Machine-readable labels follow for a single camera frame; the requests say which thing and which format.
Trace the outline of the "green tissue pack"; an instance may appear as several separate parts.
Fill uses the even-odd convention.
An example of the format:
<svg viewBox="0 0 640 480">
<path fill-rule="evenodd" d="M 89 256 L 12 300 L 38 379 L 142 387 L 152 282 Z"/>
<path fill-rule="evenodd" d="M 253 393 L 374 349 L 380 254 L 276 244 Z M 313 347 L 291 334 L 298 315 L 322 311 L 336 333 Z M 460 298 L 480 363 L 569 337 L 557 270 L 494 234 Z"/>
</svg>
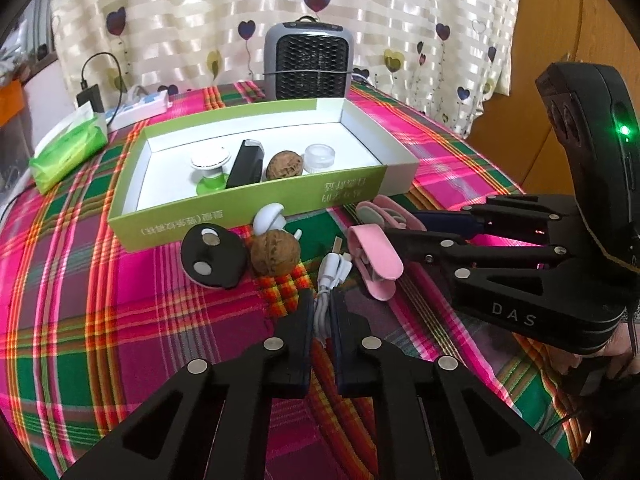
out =
<svg viewBox="0 0 640 480">
<path fill-rule="evenodd" d="M 37 144 L 29 169 L 41 195 L 46 194 L 77 166 L 108 142 L 103 113 L 85 102 L 61 119 Z"/>
</svg>

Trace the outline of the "grey mini fan heater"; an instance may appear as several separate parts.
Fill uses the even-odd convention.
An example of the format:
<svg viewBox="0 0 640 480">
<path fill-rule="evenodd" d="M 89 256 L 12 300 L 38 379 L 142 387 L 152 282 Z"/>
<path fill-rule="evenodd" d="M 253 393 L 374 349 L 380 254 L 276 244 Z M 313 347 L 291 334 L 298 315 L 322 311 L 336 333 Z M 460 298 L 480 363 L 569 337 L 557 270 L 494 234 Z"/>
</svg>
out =
<svg viewBox="0 0 640 480">
<path fill-rule="evenodd" d="M 341 25 L 297 21 L 273 25 L 265 36 L 268 100 L 344 98 L 352 81 L 354 38 Z"/>
</svg>

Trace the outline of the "clear round plastic jar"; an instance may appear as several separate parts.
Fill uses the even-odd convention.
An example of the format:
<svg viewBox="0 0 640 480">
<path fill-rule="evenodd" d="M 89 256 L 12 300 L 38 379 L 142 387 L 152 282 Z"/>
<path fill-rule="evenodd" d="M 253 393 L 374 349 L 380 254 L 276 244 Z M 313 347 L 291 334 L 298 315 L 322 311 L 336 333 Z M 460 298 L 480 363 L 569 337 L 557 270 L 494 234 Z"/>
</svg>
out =
<svg viewBox="0 0 640 480">
<path fill-rule="evenodd" d="M 308 174 L 316 174 L 334 165 L 335 151 L 329 145 L 315 143 L 306 147 L 303 168 Z"/>
</svg>

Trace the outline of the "plaid tablecloth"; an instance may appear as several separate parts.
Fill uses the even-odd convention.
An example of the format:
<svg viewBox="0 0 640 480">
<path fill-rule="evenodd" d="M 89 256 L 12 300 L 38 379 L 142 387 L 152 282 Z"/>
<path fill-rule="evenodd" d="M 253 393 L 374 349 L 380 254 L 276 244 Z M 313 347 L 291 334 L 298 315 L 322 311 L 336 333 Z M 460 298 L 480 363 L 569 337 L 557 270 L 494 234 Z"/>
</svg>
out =
<svg viewBox="0 0 640 480">
<path fill-rule="evenodd" d="M 1 411 L 26 452 L 57 479 L 186 362 L 234 359 L 295 311 L 298 290 L 316 284 L 334 237 L 355 223 L 355 206 L 316 211 L 302 229 L 302 263 L 284 278 L 249 270 L 238 287 L 207 289 L 180 266 L 179 244 L 128 254 L 107 223 L 130 148 L 146 126 L 248 104 L 264 97 L 237 82 L 172 98 L 166 114 L 111 136 L 111 146 L 51 192 L 25 193 L 1 231 Z M 458 209 L 521 189 L 444 127 L 390 96 L 354 84 L 349 99 L 419 159 L 409 210 Z M 577 411 L 548 352 L 536 342 L 457 314 L 410 263 L 389 305 L 368 298 L 354 269 L 344 285 L 378 337 L 409 356 L 449 354 L 537 430 Z M 305 400 L 274 401 L 266 479 L 378 476 L 369 399 L 342 400 L 326 350 L 312 347 Z"/>
</svg>

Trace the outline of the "white mushroom shaped hook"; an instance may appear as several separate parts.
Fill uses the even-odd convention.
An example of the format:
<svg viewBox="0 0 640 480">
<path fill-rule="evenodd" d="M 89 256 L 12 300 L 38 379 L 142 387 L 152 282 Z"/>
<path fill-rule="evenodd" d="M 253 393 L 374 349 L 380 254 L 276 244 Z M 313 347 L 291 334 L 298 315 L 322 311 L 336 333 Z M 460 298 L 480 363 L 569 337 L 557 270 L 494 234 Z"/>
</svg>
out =
<svg viewBox="0 0 640 480">
<path fill-rule="evenodd" d="M 270 231 L 285 232 L 288 222 L 284 216 L 284 206 L 280 203 L 270 203 L 262 206 L 253 219 L 253 235 L 262 236 Z"/>
</svg>

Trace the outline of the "green white cardboard box tray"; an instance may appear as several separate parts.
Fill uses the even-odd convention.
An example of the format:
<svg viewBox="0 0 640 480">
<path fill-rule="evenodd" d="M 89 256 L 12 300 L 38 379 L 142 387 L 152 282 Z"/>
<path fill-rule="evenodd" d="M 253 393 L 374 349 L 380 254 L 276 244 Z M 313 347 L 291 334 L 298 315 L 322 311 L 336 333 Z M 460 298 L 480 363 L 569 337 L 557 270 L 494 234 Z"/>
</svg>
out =
<svg viewBox="0 0 640 480">
<path fill-rule="evenodd" d="M 178 242 L 191 226 L 236 228 L 271 203 L 288 216 L 410 188 L 419 162 L 346 99 L 270 101 L 142 129 L 108 224 L 128 252 Z"/>
</svg>

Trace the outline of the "black paw shaped holder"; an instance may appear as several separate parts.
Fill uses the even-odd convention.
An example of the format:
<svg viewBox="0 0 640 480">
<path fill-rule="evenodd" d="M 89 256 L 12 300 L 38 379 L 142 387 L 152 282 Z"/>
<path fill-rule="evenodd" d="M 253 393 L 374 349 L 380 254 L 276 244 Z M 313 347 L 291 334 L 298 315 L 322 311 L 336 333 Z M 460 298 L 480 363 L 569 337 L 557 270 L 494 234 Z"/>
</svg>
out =
<svg viewBox="0 0 640 480">
<path fill-rule="evenodd" d="M 247 268 L 247 249 L 238 234 L 213 223 L 192 226 L 180 244 L 184 273 L 208 288 L 232 289 Z"/>
</svg>

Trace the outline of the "heart pattern curtain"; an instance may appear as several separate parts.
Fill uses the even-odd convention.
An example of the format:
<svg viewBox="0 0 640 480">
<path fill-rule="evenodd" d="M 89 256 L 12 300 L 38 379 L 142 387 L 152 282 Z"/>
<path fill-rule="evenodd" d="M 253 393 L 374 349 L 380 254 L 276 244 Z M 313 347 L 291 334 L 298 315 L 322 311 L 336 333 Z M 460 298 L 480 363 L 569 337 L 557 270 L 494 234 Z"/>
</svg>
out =
<svg viewBox="0 0 640 480">
<path fill-rule="evenodd" d="M 375 86 L 459 136 L 508 94 L 520 0 L 51 0 L 66 88 L 108 106 L 135 86 L 180 91 L 264 76 L 271 26 L 311 16 L 348 30 Z"/>
</svg>

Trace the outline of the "wooden cabinet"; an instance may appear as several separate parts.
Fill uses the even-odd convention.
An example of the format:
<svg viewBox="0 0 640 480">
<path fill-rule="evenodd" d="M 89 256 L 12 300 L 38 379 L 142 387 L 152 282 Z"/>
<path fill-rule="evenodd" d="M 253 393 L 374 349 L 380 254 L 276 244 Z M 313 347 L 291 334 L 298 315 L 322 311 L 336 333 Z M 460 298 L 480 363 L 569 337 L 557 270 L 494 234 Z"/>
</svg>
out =
<svg viewBox="0 0 640 480">
<path fill-rule="evenodd" d="M 520 0 L 511 92 L 491 98 L 469 142 L 526 193 L 563 194 L 593 163 L 614 171 L 618 144 L 636 140 L 639 48 L 608 0 Z"/>
</svg>

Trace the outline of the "black rectangular device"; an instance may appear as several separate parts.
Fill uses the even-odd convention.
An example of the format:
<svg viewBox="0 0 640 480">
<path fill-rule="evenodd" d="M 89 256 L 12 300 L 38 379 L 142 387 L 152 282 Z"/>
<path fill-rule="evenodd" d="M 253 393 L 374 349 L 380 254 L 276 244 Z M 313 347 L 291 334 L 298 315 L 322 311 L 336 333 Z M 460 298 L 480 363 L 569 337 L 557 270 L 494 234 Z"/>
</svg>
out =
<svg viewBox="0 0 640 480">
<path fill-rule="evenodd" d="M 264 148 L 262 144 L 256 140 L 244 140 L 228 175 L 226 188 L 238 188 L 258 183 L 262 180 L 263 162 Z"/>
</svg>

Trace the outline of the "white green round stand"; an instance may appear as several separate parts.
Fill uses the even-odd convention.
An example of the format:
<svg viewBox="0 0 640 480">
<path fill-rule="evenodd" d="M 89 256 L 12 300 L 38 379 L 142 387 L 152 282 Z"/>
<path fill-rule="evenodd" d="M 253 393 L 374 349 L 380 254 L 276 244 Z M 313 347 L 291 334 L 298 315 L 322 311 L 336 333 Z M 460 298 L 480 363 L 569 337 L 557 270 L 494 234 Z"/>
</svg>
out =
<svg viewBox="0 0 640 480">
<path fill-rule="evenodd" d="M 236 154 L 237 150 L 225 146 L 197 148 L 192 153 L 190 164 L 200 177 L 195 188 L 197 196 L 223 191 L 227 187 Z"/>
</svg>

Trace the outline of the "black power adapter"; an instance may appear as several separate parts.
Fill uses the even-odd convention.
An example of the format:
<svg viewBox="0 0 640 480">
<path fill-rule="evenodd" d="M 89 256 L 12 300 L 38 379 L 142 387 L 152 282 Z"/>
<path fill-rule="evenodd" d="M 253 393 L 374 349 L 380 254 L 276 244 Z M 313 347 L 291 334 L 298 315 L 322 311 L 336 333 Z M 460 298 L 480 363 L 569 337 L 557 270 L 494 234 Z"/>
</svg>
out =
<svg viewBox="0 0 640 480">
<path fill-rule="evenodd" d="M 103 114 L 105 112 L 100 88 L 97 84 L 93 84 L 87 88 L 82 88 L 76 96 L 76 102 L 78 106 L 83 106 L 84 104 L 89 103 L 95 113 Z"/>
</svg>

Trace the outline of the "orange lid storage bin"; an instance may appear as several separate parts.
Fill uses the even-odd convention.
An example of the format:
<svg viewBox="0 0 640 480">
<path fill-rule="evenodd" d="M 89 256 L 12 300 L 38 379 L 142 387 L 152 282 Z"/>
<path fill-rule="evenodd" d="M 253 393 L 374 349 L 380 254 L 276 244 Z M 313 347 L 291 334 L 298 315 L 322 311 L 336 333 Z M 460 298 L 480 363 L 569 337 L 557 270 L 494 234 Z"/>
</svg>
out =
<svg viewBox="0 0 640 480">
<path fill-rule="evenodd" d="M 0 127 L 5 126 L 25 107 L 21 81 L 12 80 L 0 89 Z"/>
</svg>

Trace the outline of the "white power strip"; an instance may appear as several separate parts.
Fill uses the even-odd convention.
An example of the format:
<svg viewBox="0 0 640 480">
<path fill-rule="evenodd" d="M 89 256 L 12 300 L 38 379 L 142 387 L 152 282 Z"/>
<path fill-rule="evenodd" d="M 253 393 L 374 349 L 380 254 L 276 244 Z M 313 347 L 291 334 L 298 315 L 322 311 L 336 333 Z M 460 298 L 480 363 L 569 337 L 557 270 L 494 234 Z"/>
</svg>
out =
<svg viewBox="0 0 640 480">
<path fill-rule="evenodd" d="M 105 113 L 107 129 L 110 131 L 132 126 L 149 118 L 163 115 L 171 108 L 166 90 L 142 96 L 134 104 L 126 104 L 119 110 L 108 110 Z"/>
</svg>

